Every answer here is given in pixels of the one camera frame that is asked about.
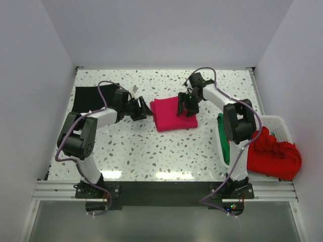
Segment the aluminium frame rail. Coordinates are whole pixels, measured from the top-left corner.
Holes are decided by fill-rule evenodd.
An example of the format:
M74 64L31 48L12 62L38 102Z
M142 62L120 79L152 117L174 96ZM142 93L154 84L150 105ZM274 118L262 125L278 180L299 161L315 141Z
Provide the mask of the aluminium frame rail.
M41 201L77 201L76 181L38 180L19 241L29 241ZM253 181L255 202L289 202L301 241L309 241L292 181Z

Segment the magenta t shirt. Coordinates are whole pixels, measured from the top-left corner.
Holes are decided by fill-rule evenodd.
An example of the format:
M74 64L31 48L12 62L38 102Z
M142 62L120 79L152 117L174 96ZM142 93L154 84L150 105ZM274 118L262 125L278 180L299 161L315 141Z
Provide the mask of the magenta t shirt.
M181 115L177 116L177 97L155 99L150 102L150 108L153 112L156 129L160 133L198 127L196 115L186 117L187 111L185 110Z

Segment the white plastic laundry basket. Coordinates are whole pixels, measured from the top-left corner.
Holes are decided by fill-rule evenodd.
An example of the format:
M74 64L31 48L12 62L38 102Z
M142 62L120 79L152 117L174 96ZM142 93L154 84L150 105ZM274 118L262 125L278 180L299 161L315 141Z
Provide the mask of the white plastic laundry basket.
M299 171L302 158L284 120L275 115L260 117L260 137L248 149L247 169L279 179L292 180Z

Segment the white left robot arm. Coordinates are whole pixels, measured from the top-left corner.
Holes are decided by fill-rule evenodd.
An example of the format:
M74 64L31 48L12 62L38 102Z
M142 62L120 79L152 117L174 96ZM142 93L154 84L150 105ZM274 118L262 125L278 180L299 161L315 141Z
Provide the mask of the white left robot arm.
M153 116L142 96L136 97L118 83L101 81L97 90L103 104L97 110L68 113L57 141L56 162L71 161L76 165L87 192L94 198L104 194L102 174L97 168L92 151L97 129L116 124L125 116L133 121Z

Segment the green t shirt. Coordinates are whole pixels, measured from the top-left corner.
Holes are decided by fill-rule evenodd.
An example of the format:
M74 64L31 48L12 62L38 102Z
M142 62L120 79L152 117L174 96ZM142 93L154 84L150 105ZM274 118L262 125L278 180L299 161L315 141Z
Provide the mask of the green t shirt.
M218 131L219 131L220 144L221 144L224 163L225 165L229 165L230 164L230 145L224 132L224 120L223 120L222 113L218 114L217 121L218 121Z

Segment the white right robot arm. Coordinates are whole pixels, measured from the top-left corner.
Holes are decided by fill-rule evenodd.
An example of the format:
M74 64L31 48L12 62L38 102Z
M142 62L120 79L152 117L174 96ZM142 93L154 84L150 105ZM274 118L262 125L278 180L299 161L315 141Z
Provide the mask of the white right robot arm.
M205 80L202 74L194 71L185 81L186 92L178 94L177 116L186 112L187 117L199 113L199 102L209 101L223 114L225 138L230 145L229 173L225 193L236 198L248 185L247 154L256 132L256 119L260 117L252 108L249 99L239 100L217 87L216 79Z

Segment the red t shirt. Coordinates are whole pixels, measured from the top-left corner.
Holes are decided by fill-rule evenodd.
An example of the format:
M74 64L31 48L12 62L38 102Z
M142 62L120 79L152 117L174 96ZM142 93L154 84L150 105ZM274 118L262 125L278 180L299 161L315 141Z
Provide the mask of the red t shirt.
M248 148L247 170L283 180L294 179L302 165L296 146L277 141L267 127L253 137L256 135L259 137Z

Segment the folded black t shirt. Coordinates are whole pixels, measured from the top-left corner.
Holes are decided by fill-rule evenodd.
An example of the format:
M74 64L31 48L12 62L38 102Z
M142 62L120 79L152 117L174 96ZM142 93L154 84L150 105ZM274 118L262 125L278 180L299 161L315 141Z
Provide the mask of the folded black t shirt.
M115 84L100 86L101 93L106 100L108 108L116 109L114 95L119 87ZM72 112L88 113L104 107L104 102L99 94L98 87L76 87Z

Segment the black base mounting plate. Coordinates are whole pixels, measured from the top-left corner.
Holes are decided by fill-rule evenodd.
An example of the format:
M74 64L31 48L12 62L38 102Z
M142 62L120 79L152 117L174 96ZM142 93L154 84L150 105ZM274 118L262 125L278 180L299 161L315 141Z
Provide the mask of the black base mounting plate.
M80 181L73 186L75 198L85 200L88 213L122 210L124 207L201 207L224 209L232 215L244 211L254 199L252 184L236 188L231 182L221 189L211 181L100 181L92 186Z

